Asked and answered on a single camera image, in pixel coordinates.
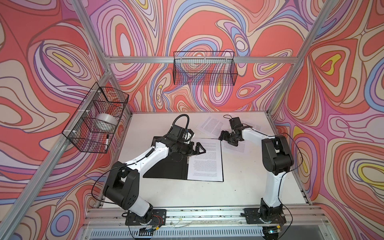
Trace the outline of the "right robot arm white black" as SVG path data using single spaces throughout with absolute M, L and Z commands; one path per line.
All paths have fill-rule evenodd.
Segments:
M 271 223 L 278 219 L 284 219 L 283 203 L 281 201 L 281 189 L 287 173 L 294 164 L 292 152 L 286 137 L 282 135 L 268 135 L 257 131 L 252 126 L 241 122 L 239 117 L 229 119 L 231 131 L 221 131 L 220 141 L 226 141 L 229 145 L 237 147 L 239 142 L 248 141 L 261 147 L 262 162 L 268 171 L 266 190 L 261 198 L 261 204 L 256 217 L 263 223 Z

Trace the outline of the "green circuit board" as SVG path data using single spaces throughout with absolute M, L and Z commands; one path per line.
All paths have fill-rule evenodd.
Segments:
M 263 233 L 265 235 L 279 234 L 281 231 L 282 231 L 282 228 L 280 226 L 263 227 Z
M 150 233 L 153 233 L 155 231 L 157 231 L 159 229 L 159 227 L 156 227 L 156 228 L 141 228 L 139 229 L 139 233 L 144 235 L 144 234 L 150 234 Z

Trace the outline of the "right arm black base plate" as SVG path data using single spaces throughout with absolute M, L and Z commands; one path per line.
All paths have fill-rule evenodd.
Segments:
M 246 218 L 247 224 L 284 225 L 287 222 L 283 210 L 279 207 L 245 208 L 241 216 Z

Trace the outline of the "white tape roll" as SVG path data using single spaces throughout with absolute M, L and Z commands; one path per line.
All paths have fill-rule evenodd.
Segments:
M 118 120 L 110 114 L 100 113 L 96 116 L 94 125 L 97 130 L 106 133 L 111 133 L 115 130 L 116 126 L 118 125 Z

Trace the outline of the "green circuit board right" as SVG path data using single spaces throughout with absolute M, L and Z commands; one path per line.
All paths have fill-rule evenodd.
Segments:
M 282 228 L 280 226 L 263 227 L 263 233 L 265 235 L 279 234 L 281 231 L 282 231 Z

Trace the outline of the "green circuit board left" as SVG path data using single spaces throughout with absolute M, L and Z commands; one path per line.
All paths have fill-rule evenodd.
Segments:
M 141 228 L 139 229 L 139 233 L 144 235 L 144 234 L 150 234 L 150 233 L 153 233 L 155 231 L 157 231 L 159 229 L 159 227 L 156 227 L 156 228 Z

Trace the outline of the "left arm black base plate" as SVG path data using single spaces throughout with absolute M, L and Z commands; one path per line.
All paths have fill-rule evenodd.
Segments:
M 154 209 L 149 211 L 143 217 L 133 213 L 123 213 L 122 216 L 126 219 L 126 226 L 152 226 L 161 227 L 166 223 L 167 210 L 166 209 Z

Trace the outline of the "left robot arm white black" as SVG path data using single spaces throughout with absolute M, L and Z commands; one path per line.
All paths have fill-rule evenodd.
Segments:
M 149 223 L 153 218 L 153 206 L 139 195 L 140 177 L 156 164 L 170 157 L 187 160 L 191 156 L 206 153 L 201 143 L 192 142 L 192 130 L 173 124 L 162 137 L 154 137 L 151 147 L 128 163 L 116 162 L 103 189 L 103 195 L 123 210 L 128 210 Z

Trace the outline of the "orange and black folder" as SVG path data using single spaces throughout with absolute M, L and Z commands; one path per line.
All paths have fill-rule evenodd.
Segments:
M 149 179 L 187 180 L 190 157 L 171 154 L 169 157 L 156 163 L 143 177 Z

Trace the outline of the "printed paper sheet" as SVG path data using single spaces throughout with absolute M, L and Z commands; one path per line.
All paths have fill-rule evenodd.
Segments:
M 196 139 L 206 150 L 204 154 L 189 158 L 187 180 L 223 182 L 223 159 L 221 141 L 217 139 Z
M 245 124 L 242 130 L 242 137 L 244 141 L 239 142 L 237 147 L 229 145 L 226 141 L 222 141 L 223 150 L 229 154 L 237 156 L 246 156 L 251 153 L 252 147 L 260 148 L 262 139 L 265 139 L 267 135 L 257 131 L 251 125 Z
M 226 130 L 226 123 L 215 118 L 215 117 L 208 117 L 206 120 L 204 120 L 201 124 L 198 125 L 198 130 L 210 135 L 211 137 L 218 138 L 222 131 Z

